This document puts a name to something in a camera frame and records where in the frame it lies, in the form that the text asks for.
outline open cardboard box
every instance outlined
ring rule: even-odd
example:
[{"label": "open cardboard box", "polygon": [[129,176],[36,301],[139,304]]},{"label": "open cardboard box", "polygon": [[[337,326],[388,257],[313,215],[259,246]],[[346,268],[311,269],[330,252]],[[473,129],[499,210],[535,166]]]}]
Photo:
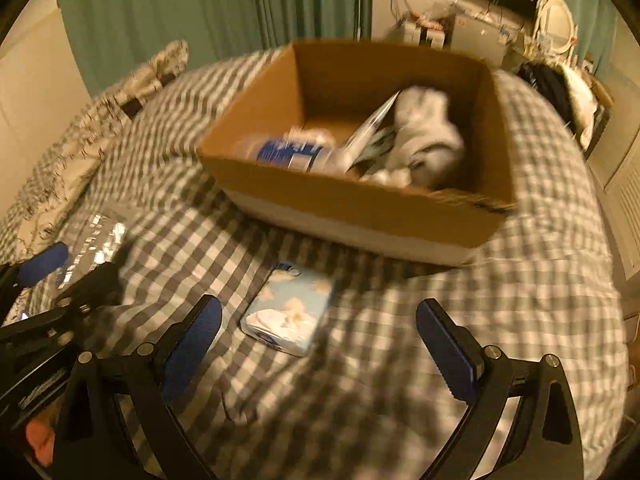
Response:
[{"label": "open cardboard box", "polygon": [[[292,126],[326,128],[340,144],[394,92],[412,85],[449,95],[449,119],[466,146],[450,189],[395,189],[238,158],[242,138],[281,138]],[[288,46],[256,76],[198,152],[229,198],[258,218],[386,256],[455,266],[514,208],[508,142],[482,62],[420,46],[315,41]]]}]

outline plastic wrapper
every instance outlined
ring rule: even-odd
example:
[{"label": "plastic wrapper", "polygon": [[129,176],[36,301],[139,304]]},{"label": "plastic wrapper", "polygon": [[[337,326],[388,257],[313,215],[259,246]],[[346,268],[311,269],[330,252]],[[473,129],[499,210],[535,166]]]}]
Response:
[{"label": "plastic wrapper", "polygon": [[125,216],[113,209],[97,212],[82,230],[69,261],[60,271],[62,291],[104,262],[113,261],[127,233]]}]

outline clothing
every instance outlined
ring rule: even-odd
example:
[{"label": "clothing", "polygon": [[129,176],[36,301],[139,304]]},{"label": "clothing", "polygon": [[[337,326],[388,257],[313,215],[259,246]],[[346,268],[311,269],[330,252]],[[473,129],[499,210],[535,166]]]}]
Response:
[{"label": "clothing", "polygon": [[568,89],[561,73],[544,64],[525,63],[518,70],[518,77],[533,86],[549,101],[569,130],[574,135],[577,133]]},{"label": "clothing", "polygon": [[587,83],[573,68],[564,64],[560,68],[574,117],[576,140],[585,152],[593,137],[593,115],[598,110],[598,102]]}]

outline gingham bedspread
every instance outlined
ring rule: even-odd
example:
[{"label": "gingham bedspread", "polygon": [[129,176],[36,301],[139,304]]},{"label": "gingham bedspread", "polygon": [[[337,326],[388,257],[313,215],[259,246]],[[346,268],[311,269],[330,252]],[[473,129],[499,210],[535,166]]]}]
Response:
[{"label": "gingham bedspread", "polygon": [[[126,127],[97,171],[59,239],[73,245],[92,213],[118,203],[132,211],[134,247],[121,272],[125,304],[97,315],[93,347],[130,352],[214,294],[224,305],[222,329],[174,409],[219,478],[413,480],[465,409],[415,329],[416,306],[434,297],[482,345],[497,344],[512,358],[562,359],[585,478],[597,478],[622,416],[626,347],[591,181],[553,108],[523,81],[497,73],[518,210],[471,263],[434,273],[255,221],[203,172],[198,140],[275,55],[181,75]],[[1,225],[0,260],[8,260],[15,218]],[[238,326],[276,258],[337,283],[305,358],[267,348]],[[49,308],[52,294],[51,280],[39,285],[29,311]],[[478,475],[495,463],[513,411],[511,403]],[[127,416],[143,463],[155,471]]]}]

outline checkered blanket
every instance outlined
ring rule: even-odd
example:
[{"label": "checkered blanket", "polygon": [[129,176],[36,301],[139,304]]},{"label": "checkered blanket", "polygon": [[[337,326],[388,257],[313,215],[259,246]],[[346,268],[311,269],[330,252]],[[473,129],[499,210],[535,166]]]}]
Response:
[{"label": "checkered blanket", "polygon": [[[72,245],[92,213],[111,203],[131,211],[125,304],[98,314],[94,348],[121,354],[155,341],[201,295],[214,294],[224,305],[222,329],[174,409],[219,478],[413,480],[465,410],[415,329],[416,306],[434,297],[482,345],[497,344],[512,358],[537,361],[552,352],[562,359],[585,478],[597,478],[622,416],[626,347],[591,181],[553,108],[523,81],[496,75],[518,211],[471,263],[436,272],[255,221],[202,171],[198,140],[273,56],[178,77],[125,127],[69,215],[58,238]],[[2,225],[0,260],[15,245],[15,225]],[[239,329],[276,259],[337,283],[305,358]],[[48,308],[52,293],[51,280],[39,285],[30,312]],[[478,475],[492,468],[513,412],[511,403]],[[126,415],[155,471],[142,431]]]}]

